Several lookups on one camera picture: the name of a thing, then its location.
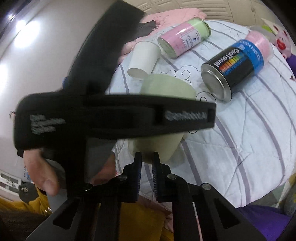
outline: pink towel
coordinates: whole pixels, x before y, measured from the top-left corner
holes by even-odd
[[[148,36],[151,36],[164,28],[181,24],[195,17],[205,19],[206,16],[207,15],[198,8],[182,8],[182,9],[174,9],[166,12],[150,14],[144,17],[141,20],[141,23],[147,23],[152,20],[155,20],[157,27],[148,35]],[[147,36],[140,37],[140,38],[137,38],[135,41],[126,43],[122,48],[121,56],[118,59],[118,63],[120,64],[124,60],[124,58],[127,56],[127,54],[134,49],[137,42],[144,40],[146,37]]]

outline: striped bedsheet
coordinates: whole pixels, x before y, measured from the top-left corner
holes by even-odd
[[[187,182],[198,185],[208,182],[235,207],[245,206],[284,184],[293,171],[296,82],[287,62],[274,48],[270,63],[241,86],[229,103],[216,101],[201,79],[200,67],[244,38],[249,30],[223,21],[207,22],[212,29],[207,40],[175,60],[162,52],[153,70],[155,74],[175,76],[194,87],[196,99],[217,103],[215,127],[189,133],[167,164]],[[157,44],[157,38],[170,28],[147,40]],[[108,94],[140,91],[142,82],[127,74],[131,55],[116,70]],[[116,169],[121,173],[133,161],[128,140],[119,140],[114,152]],[[154,199],[152,169],[145,163],[140,193]]]

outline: person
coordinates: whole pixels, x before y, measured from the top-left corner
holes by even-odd
[[[43,159],[41,150],[24,151],[24,164],[36,186],[38,198],[28,204],[0,198],[0,217],[13,236],[13,241],[25,241],[29,234],[51,214],[46,193],[55,196],[60,189],[57,175]],[[91,183],[103,184],[115,175],[115,155],[111,154]],[[119,240],[173,241],[173,233],[169,230],[172,228],[172,222],[167,224],[166,217],[171,220],[171,212],[141,196],[137,203],[123,203],[120,212]]]

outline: plush toy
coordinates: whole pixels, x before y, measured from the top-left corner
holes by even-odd
[[[274,28],[278,31],[278,34],[273,44],[281,52],[282,56],[287,59],[291,56],[291,44],[288,34],[285,30],[279,30],[275,25]]]

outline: cylindrical container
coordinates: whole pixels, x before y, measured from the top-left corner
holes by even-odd
[[[195,100],[196,91],[182,80],[165,74],[151,74],[142,85],[140,94],[167,96]],[[128,141],[128,150],[134,156],[142,152],[142,160],[150,162],[153,152],[158,152],[160,161],[166,162],[177,149],[184,133],[167,134],[156,137],[141,137]]]
[[[170,58],[177,58],[210,35],[210,26],[203,19],[192,18],[164,33],[158,43]]]
[[[228,102],[235,86],[257,74],[273,54],[265,36],[252,31],[246,39],[237,41],[205,62],[201,66],[202,80],[216,98]]]
[[[158,45],[152,42],[138,42],[133,49],[133,55],[127,70],[128,75],[139,80],[146,78],[151,74],[160,52]]]

